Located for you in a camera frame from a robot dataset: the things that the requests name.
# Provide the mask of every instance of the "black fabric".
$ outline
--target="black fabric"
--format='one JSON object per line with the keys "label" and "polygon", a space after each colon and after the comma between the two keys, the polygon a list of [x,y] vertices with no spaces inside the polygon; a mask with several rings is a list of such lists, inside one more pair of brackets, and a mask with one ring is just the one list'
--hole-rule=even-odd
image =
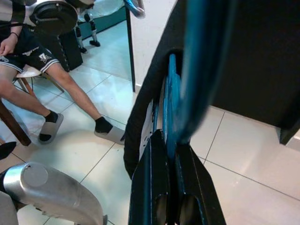
{"label": "black fabric", "polygon": [[56,123],[58,119],[58,114],[56,112],[50,111],[50,113],[45,116],[46,122]]}
{"label": "black fabric", "polygon": [[181,55],[183,52],[186,4],[187,1],[183,0],[176,3],[127,122],[124,163],[130,178],[139,162],[141,134],[148,105],[160,94],[163,80],[168,73],[170,53],[180,53]]}
{"label": "black fabric", "polygon": [[55,56],[44,48],[38,39],[24,27],[13,54],[0,56],[0,64],[22,72],[25,64],[45,72],[53,63],[58,62]]}
{"label": "black fabric", "polygon": [[[10,22],[0,22],[0,25],[10,24]],[[8,38],[10,35],[10,27],[1,28],[0,29],[0,42],[4,39]],[[19,35],[19,41],[15,46],[16,53],[25,52],[25,49],[28,47],[26,45],[34,43],[37,39],[32,35],[32,33],[28,30],[27,26],[23,26],[22,31]]]}
{"label": "black fabric", "polygon": [[[0,25],[9,25],[10,22],[0,21]],[[0,42],[6,39],[10,34],[10,27],[5,27],[0,29]]]}
{"label": "black fabric", "polygon": [[13,2],[13,14],[11,16],[12,22],[22,23],[25,19],[26,8],[24,4],[20,4],[16,1]]}
{"label": "black fabric", "polygon": [[95,122],[95,131],[98,133],[109,133],[113,128],[113,126],[104,117],[100,117],[99,119],[95,120]]}
{"label": "black fabric", "polygon": [[16,142],[8,142],[0,145],[0,160],[8,157],[15,147]]}

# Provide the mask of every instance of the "human hand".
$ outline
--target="human hand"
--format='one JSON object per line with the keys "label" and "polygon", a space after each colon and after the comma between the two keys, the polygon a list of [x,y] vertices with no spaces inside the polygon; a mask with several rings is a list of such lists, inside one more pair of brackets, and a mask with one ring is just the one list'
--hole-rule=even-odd
{"label": "human hand", "polygon": [[8,38],[3,40],[0,44],[0,56],[6,56],[9,53],[13,53],[17,43],[18,38],[16,35],[10,35]]}

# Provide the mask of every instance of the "silver metal part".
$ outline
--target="silver metal part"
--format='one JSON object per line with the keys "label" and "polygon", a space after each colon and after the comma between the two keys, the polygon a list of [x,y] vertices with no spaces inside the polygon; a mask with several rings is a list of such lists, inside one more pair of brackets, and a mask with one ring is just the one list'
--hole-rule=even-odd
{"label": "silver metal part", "polygon": [[0,191],[0,225],[18,225],[17,211],[9,195]]}
{"label": "silver metal part", "polygon": [[92,37],[93,37],[93,40],[94,40],[95,42],[98,41],[98,38],[97,38],[97,30],[92,30]]}
{"label": "silver metal part", "polygon": [[97,198],[68,175],[35,162],[8,169],[3,181],[11,198],[31,204],[43,215],[73,221],[79,225],[103,225],[103,211]]}
{"label": "silver metal part", "polygon": [[42,3],[45,2],[51,2],[51,1],[55,1],[55,2],[66,2],[65,0],[37,0],[34,4],[30,5],[30,6],[26,6],[26,13],[25,13],[25,19],[24,19],[24,23],[28,24],[30,26],[35,27],[36,24],[31,21],[30,16],[33,14],[34,9],[39,6]]}

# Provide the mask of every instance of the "gray slide sandal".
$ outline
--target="gray slide sandal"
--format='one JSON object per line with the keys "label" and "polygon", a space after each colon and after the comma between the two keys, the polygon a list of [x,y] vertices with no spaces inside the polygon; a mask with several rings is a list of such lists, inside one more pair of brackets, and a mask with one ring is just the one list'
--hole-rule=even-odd
{"label": "gray slide sandal", "polygon": [[120,145],[124,145],[125,140],[121,141],[121,138],[123,137],[125,131],[120,128],[113,126],[111,131],[108,134],[107,133],[98,133],[96,131],[94,133],[98,137],[107,139],[109,141],[115,142]]}
{"label": "gray slide sandal", "polygon": [[57,118],[56,123],[52,123],[52,122],[44,123],[44,125],[41,129],[40,135],[51,135],[51,138],[47,141],[41,141],[40,139],[38,139],[41,144],[49,144],[55,138],[57,131],[60,128],[62,121],[64,120],[63,114],[58,113],[57,115],[58,115],[58,118]]}

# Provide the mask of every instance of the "tile grout line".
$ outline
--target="tile grout line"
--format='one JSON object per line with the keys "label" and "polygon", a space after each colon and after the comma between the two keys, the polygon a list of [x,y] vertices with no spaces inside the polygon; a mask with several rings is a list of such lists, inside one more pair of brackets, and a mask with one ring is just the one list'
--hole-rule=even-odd
{"label": "tile grout line", "polygon": [[108,220],[108,222],[110,222],[112,225],[115,225],[112,221]]}
{"label": "tile grout line", "polygon": [[92,90],[94,90],[97,86],[99,86],[100,84],[102,84],[104,81],[106,81],[108,78],[110,78],[112,76],[112,74],[109,74],[109,76],[107,78],[105,78],[103,81],[101,81],[99,84],[97,84],[95,87],[93,87],[91,90],[89,90],[88,92],[86,92],[86,94],[90,93]]}
{"label": "tile grout line", "polygon": [[114,143],[110,148],[109,150],[107,150],[107,152],[99,159],[99,161],[93,166],[93,168],[91,168],[91,170],[84,176],[84,178],[80,181],[80,183],[82,183],[84,181],[84,179],[92,172],[93,169],[95,169],[95,167],[99,164],[99,162],[107,155],[107,153],[110,151],[110,149],[113,148],[113,146],[115,145],[116,143]]}
{"label": "tile grout line", "polygon": [[121,78],[121,79],[124,79],[124,80],[127,80],[127,81],[131,81],[131,80],[126,79],[126,78],[124,78],[124,77],[122,77],[122,76],[119,76],[119,75],[117,75],[117,74],[115,74],[115,73],[111,73],[111,72],[108,72],[108,71],[104,71],[104,70],[101,70],[101,69],[99,69],[99,68],[93,67],[93,66],[91,66],[91,65],[85,64],[85,63],[83,63],[82,65],[84,65],[85,67],[88,67],[88,68],[97,70],[97,71],[99,71],[99,72],[101,72],[101,73],[110,74],[110,75],[116,76],[116,77],[118,77],[118,78]]}
{"label": "tile grout line", "polygon": [[225,115],[225,112],[223,112],[223,116],[222,116],[221,121],[220,121],[220,123],[219,123],[219,126],[218,126],[218,128],[217,128],[217,131],[216,131],[216,133],[215,133],[215,136],[214,136],[214,138],[212,139],[212,142],[211,142],[211,145],[210,145],[210,149],[208,150],[208,152],[207,152],[207,154],[206,154],[205,161],[207,160],[207,157],[208,157],[208,155],[209,155],[209,153],[210,153],[211,147],[212,147],[212,145],[213,145],[213,143],[214,143],[214,141],[215,141],[215,138],[216,138],[216,136],[217,136],[217,133],[218,133],[219,128],[220,128],[220,126],[221,126],[221,123],[222,123],[222,121],[223,121],[224,115]]}
{"label": "tile grout line", "polygon": [[23,162],[25,162],[23,159],[21,159],[20,157],[18,157],[15,153],[11,153],[11,154],[13,154],[14,156],[16,156],[18,159],[20,159],[20,160],[22,160]]}
{"label": "tile grout line", "polygon": [[76,103],[72,103],[71,105],[69,105],[67,108],[65,108],[63,111],[61,111],[60,113],[63,113],[64,111],[66,111],[68,108],[70,108],[72,105],[75,105]]}
{"label": "tile grout line", "polygon": [[243,174],[240,174],[240,173],[235,172],[235,171],[233,171],[233,170],[231,170],[231,169],[228,169],[228,168],[226,168],[226,167],[224,167],[224,166],[222,166],[222,165],[216,164],[216,163],[211,162],[211,161],[209,161],[209,160],[206,160],[206,161],[208,161],[208,162],[210,162],[210,163],[212,163],[212,164],[214,164],[214,165],[217,165],[217,166],[219,166],[219,167],[221,167],[221,168],[223,168],[223,169],[226,169],[226,170],[228,170],[228,171],[230,171],[230,172],[232,172],[232,173],[235,173],[235,174],[237,174],[237,175],[239,175],[239,176],[242,176],[243,178],[246,178],[246,179],[251,180],[251,181],[253,181],[253,182],[255,182],[255,183],[258,183],[258,184],[260,184],[260,185],[263,185],[263,186],[265,186],[266,188],[269,188],[269,189],[271,189],[271,190],[273,190],[273,191],[279,192],[279,193],[281,193],[281,194],[283,194],[283,195],[285,195],[285,196],[287,196],[287,197],[290,197],[290,198],[292,198],[292,199],[297,200],[297,201],[300,202],[300,199],[298,199],[298,198],[296,198],[296,197],[293,197],[293,196],[291,196],[291,195],[289,195],[289,194],[286,194],[286,193],[284,193],[284,192],[282,192],[282,191],[279,191],[279,190],[277,190],[277,189],[275,189],[275,188],[273,188],[273,187],[270,187],[270,186],[268,186],[268,185],[265,185],[265,184],[263,184],[263,183],[261,183],[261,182],[259,182],[259,181],[256,181],[256,180],[254,180],[254,179],[252,179],[252,178],[250,178],[250,177],[247,177],[247,176],[245,176],[245,175],[243,175]]}
{"label": "tile grout line", "polygon": [[43,225],[45,225],[48,221],[49,221],[50,217],[46,220],[46,222],[43,223]]}

